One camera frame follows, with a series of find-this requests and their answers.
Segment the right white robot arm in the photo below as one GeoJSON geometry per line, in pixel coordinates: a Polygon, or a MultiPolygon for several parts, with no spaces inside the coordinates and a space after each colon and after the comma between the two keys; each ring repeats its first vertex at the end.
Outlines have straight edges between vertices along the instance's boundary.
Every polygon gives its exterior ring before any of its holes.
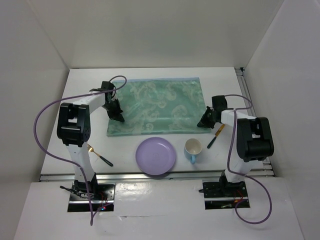
{"type": "Polygon", "coordinates": [[[213,188],[203,188],[202,192],[229,197],[242,189],[245,176],[258,162],[274,154],[274,143],[266,117],[250,116],[228,107],[227,95],[213,96],[211,102],[212,106],[206,107],[197,127],[213,129],[220,123],[232,127],[232,134],[226,169],[213,188]]]}

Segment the gold fork dark handle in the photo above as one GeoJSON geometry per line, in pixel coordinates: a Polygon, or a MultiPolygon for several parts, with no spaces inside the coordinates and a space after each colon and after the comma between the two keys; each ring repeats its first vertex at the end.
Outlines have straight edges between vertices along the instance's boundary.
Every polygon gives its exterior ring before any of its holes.
{"type": "Polygon", "coordinates": [[[110,167],[113,167],[114,164],[112,162],[110,162],[109,160],[107,160],[105,157],[103,157],[102,155],[98,154],[94,148],[91,146],[91,145],[87,145],[87,150],[90,152],[90,153],[94,153],[95,155],[97,155],[104,163],[106,163],[108,166],[110,167]]]}

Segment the light blue mug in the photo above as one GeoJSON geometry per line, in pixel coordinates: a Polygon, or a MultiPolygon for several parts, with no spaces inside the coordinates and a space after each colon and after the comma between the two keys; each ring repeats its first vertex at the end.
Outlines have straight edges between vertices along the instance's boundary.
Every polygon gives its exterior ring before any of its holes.
{"type": "Polygon", "coordinates": [[[184,156],[194,165],[202,149],[202,144],[198,139],[190,138],[184,144],[184,156]]]}

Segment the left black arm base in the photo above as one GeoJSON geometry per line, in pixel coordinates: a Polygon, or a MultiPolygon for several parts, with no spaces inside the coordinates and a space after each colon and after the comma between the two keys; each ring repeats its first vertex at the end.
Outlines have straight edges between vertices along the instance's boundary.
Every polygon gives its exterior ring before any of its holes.
{"type": "MultiPolygon", "coordinates": [[[[60,189],[69,192],[69,213],[90,212],[87,191],[77,190],[73,183],[71,187],[60,185],[60,189]]],[[[114,183],[103,183],[96,186],[95,192],[90,191],[90,200],[93,212],[113,212],[116,185],[114,183]]]]}

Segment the green patterned placemat cloth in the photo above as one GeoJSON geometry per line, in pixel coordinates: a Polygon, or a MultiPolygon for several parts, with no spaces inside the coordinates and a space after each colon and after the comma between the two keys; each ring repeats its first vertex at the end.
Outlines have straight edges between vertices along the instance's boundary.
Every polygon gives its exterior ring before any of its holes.
{"type": "Polygon", "coordinates": [[[206,134],[198,127],[206,105],[198,77],[114,81],[124,122],[109,120],[108,137],[206,134]]]}

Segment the purple plastic plate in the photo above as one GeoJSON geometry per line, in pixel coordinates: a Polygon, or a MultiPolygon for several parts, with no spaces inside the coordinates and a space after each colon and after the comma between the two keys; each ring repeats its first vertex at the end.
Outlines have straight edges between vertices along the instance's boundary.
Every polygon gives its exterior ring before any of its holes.
{"type": "Polygon", "coordinates": [[[143,140],[136,149],[135,160],[139,169],[147,175],[159,176],[172,169],[176,162],[176,150],[162,137],[143,140]]]}

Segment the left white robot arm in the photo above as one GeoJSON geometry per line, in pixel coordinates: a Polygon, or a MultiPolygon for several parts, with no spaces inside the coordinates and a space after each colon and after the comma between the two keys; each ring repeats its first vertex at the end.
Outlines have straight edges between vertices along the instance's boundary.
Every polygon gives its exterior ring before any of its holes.
{"type": "Polygon", "coordinates": [[[71,161],[76,163],[74,184],[70,191],[79,196],[83,195],[88,200],[94,199],[99,193],[97,176],[88,152],[88,140],[91,136],[90,115],[102,107],[110,120],[120,123],[125,121],[116,97],[116,86],[111,80],[103,81],[100,88],[93,88],[90,92],[88,96],[73,103],[62,103],[57,122],[57,137],[66,146],[71,161]]]}

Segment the gold knife dark handle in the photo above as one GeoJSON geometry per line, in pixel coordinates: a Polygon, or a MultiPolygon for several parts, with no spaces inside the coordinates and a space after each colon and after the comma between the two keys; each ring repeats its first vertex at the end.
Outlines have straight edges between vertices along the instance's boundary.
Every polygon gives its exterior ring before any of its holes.
{"type": "Polygon", "coordinates": [[[224,129],[225,124],[222,124],[219,129],[216,131],[216,133],[214,134],[214,138],[210,141],[210,143],[207,145],[207,149],[210,149],[211,146],[214,144],[214,142],[216,141],[217,137],[219,136],[219,134],[221,133],[221,131],[224,129]]]}

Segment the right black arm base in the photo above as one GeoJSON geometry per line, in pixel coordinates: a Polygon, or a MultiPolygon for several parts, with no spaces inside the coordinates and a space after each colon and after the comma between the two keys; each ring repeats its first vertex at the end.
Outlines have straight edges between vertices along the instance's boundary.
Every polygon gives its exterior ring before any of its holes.
{"type": "Polygon", "coordinates": [[[206,210],[234,209],[236,205],[238,208],[250,207],[246,183],[243,180],[227,182],[224,173],[218,181],[204,181],[198,192],[203,194],[206,210]]]}

